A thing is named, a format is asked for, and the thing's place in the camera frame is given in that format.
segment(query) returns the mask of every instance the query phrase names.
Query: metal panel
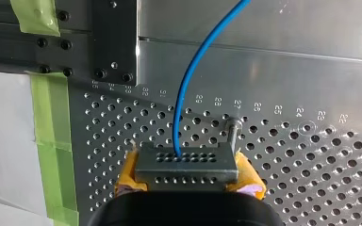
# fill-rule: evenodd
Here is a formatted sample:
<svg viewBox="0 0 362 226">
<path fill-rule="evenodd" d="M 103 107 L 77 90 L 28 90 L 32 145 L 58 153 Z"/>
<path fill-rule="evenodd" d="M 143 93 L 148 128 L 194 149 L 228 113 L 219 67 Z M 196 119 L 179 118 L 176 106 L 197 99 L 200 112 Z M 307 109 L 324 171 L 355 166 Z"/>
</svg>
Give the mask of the metal panel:
<svg viewBox="0 0 362 226">
<path fill-rule="evenodd" d="M 201 42 L 237 1 L 142 1 L 140 34 Z M 362 1 L 253 0 L 217 43 L 362 58 Z"/>
<path fill-rule="evenodd" d="M 82 220 L 110 199 L 104 188 L 118 177 L 129 139 L 172 146 L 172 105 L 197 47 L 141 41 L 144 84 L 70 85 Z M 265 202 L 287 225 L 362 223 L 362 60 L 217 46 L 194 75 L 185 108 L 184 146 L 214 147 L 226 141 L 227 119 L 245 121 L 237 147 L 267 183 Z"/>
</svg>

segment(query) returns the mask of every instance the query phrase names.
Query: black screw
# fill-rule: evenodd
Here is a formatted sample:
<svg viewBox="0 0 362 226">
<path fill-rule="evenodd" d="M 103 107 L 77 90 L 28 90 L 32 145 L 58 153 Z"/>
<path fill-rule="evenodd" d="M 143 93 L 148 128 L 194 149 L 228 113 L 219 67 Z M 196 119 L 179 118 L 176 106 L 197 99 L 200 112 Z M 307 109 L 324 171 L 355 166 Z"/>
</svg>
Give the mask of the black screw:
<svg viewBox="0 0 362 226">
<path fill-rule="evenodd" d="M 44 47 L 48 46 L 48 40 L 46 40 L 44 38 L 37 39 L 37 44 L 38 44 L 38 46 L 40 46 L 40 48 L 44 48 Z"/>
<path fill-rule="evenodd" d="M 64 50 L 69 50 L 72 48 L 72 43 L 69 40 L 62 40 L 60 42 L 60 47 Z"/>
<path fill-rule="evenodd" d="M 41 65 L 40 66 L 40 72 L 41 73 L 49 73 L 49 72 L 51 72 L 51 68 L 49 68 L 49 66 L 47 66 L 47 65 Z"/>
<path fill-rule="evenodd" d="M 130 82 L 132 80 L 132 74 L 131 73 L 125 73 L 123 75 L 123 81 L 124 82 Z"/>
<path fill-rule="evenodd" d="M 70 75 L 73 74 L 73 69 L 65 68 L 65 69 L 63 69 L 63 74 L 64 74 L 64 76 L 69 77 Z"/>
<path fill-rule="evenodd" d="M 95 70 L 95 76 L 96 76 L 97 78 L 104 78 L 104 77 L 107 76 L 107 73 L 106 73 L 106 71 L 103 70 L 103 69 L 97 69 L 97 70 Z"/>
<path fill-rule="evenodd" d="M 66 22 L 70 19 L 70 13 L 67 11 L 60 11 L 58 13 L 58 18 L 62 21 L 62 22 Z"/>
</svg>

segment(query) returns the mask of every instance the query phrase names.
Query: green masking tape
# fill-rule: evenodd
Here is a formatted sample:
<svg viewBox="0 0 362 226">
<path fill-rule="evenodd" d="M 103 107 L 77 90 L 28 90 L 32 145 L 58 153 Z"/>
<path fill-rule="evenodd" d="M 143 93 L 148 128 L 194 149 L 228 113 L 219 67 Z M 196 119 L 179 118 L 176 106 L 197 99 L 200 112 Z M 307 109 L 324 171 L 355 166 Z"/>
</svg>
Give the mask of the green masking tape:
<svg viewBox="0 0 362 226">
<path fill-rule="evenodd" d="M 56 226 L 78 226 L 67 79 L 63 73 L 30 75 L 47 214 Z"/>
<path fill-rule="evenodd" d="M 24 33 L 60 36 L 55 0 L 10 0 Z"/>
</svg>

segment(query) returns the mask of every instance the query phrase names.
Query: blue tube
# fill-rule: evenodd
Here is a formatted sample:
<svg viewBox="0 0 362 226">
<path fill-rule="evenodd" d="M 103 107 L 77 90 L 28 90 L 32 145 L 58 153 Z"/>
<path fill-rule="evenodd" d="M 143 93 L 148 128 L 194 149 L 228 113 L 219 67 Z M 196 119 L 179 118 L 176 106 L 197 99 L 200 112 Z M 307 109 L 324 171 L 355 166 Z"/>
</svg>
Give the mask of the blue tube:
<svg viewBox="0 0 362 226">
<path fill-rule="evenodd" d="M 182 112 L 182 105 L 184 103 L 185 93 L 189 85 L 189 81 L 195 72 L 196 67 L 205 55 L 208 47 L 211 43 L 223 32 L 223 30 L 239 15 L 241 11 L 251 2 L 251 0 L 240 0 L 239 3 L 216 25 L 216 27 L 210 32 L 205 41 L 202 43 L 199 50 L 193 57 L 192 62 L 189 64 L 184 78 L 182 79 L 180 90 L 178 91 L 177 103 L 175 105 L 174 118 L 173 118 L 173 146 L 175 154 L 181 156 L 180 141 L 178 137 L 179 122 Z"/>
</svg>

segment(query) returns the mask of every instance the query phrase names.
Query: bolt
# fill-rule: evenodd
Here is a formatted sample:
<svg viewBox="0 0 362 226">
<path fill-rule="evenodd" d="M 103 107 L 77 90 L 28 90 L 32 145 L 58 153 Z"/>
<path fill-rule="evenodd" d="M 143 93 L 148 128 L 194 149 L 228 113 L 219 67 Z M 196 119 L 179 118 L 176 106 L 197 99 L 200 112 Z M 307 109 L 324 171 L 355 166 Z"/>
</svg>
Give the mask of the bolt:
<svg viewBox="0 0 362 226">
<path fill-rule="evenodd" d="M 37 39 L 37 44 L 40 46 L 40 48 L 44 48 L 48 46 L 48 40 L 44 38 Z"/>
<path fill-rule="evenodd" d="M 70 75 L 73 74 L 73 69 L 65 68 L 65 69 L 63 69 L 63 74 L 64 74 L 64 76 L 69 77 Z"/>
<path fill-rule="evenodd" d="M 105 78 L 107 76 L 107 73 L 103 69 L 97 69 L 97 70 L 95 70 L 95 76 L 97 78 Z"/>
<path fill-rule="evenodd" d="M 132 74 L 131 73 L 126 73 L 123 75 L 123 81 L 124 82 L 130 82 L 132 80 Z"/>
<path fill-rule="evenodd" d="M 116 1 L 110 1 L 110 6 L 111 6 L 112 8 L 116 8 L 116 7 L 117 7 Z"/>
<path fill-rule="evenodd" d="M 73 47 L 73 45 L 69 40 L 62 40 L 60 42 L 60 47 L 64 50 L 69 50 Z"/>
<path fill-rule="evenodd" d="M 66 22 L 70 19 L 70 13 L 67 11 L 61 11 L 60 13 L 58 13 L 58 18 L 62 21 L 62 22 Z"/>
<path fill-rule="evenodd" d="M 49 73 L 49 72 L 51 72 L 51 69 L 47 65 L 41 65 L 40 66 L 40 72 L 41 73 Z"/>
</svg>

